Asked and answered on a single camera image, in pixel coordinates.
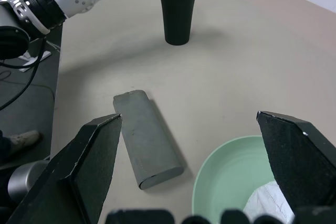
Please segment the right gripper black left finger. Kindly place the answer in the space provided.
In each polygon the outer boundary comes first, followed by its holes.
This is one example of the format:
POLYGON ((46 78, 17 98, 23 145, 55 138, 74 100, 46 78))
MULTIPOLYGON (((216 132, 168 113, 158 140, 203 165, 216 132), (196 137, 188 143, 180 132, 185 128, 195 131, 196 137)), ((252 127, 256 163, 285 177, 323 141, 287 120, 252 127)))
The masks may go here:
POLYGON ((122 118, 83 125, 54 156, 8 223, 97 223, 112 180, 122 118))

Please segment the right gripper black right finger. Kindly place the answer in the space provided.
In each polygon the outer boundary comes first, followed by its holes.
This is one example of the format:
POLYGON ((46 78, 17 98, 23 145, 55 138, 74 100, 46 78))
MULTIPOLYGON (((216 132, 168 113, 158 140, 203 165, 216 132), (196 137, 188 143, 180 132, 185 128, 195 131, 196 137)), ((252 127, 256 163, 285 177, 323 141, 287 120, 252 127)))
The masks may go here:
POLYGON ((335 146, 310 122, 259 111, 274 179, 292 209, 335 206, 335 146))

